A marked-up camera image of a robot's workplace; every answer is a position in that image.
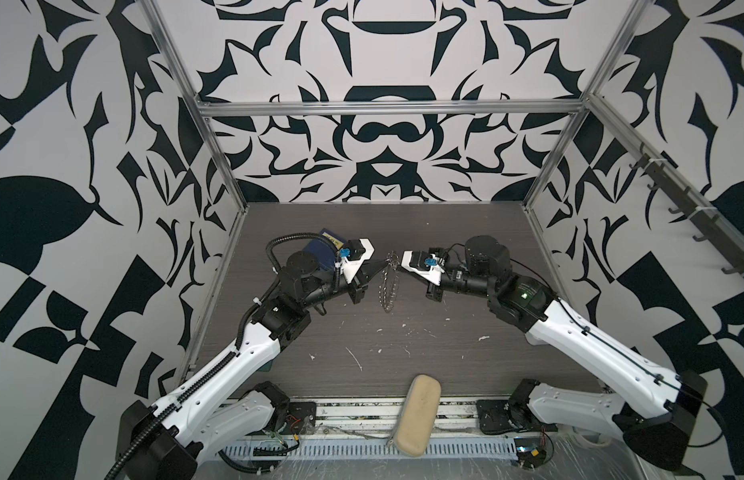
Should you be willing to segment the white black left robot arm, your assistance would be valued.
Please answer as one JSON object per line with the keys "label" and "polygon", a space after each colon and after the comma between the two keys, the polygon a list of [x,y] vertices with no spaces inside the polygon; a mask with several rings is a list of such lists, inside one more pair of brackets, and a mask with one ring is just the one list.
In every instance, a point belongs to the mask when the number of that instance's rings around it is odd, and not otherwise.
{"label": "white black left robot arm", "polygon": [[231,406],[240,385],[277,358],[310,325],[311,314],[348,295],[364,298],[388,261],[367,238],[336,245],[318,233],[271,240],[265,252],[275,279],[244,313],[235,339],[212,361],[151,405],[137,401],[120,419],[109,479],[190,479],[198,466],[242,435],[277,431],[289,397],[263,382]]}

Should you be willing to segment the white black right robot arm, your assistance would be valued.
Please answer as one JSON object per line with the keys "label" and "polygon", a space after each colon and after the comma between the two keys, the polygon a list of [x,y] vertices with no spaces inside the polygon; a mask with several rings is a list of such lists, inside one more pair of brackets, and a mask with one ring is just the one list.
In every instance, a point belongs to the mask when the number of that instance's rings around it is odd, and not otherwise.
{"label": "white black right robot arm", "polygon": [[687,452],[707,381],[692,371],[663,367],[580,315],[536,271],[515,271],[517,260],[489,235],[474,236],[454,261],[451,248],[409,252],[403,267],[428,285],[439,302],[447,292],[475,296],[502,322],[521,331],[532,345],[551,346],[606,387],[605,393],[557,388],[524,379],[507,400],[510,425],[522,430],[567,425],[623,441],[638,457],[679,472]]}

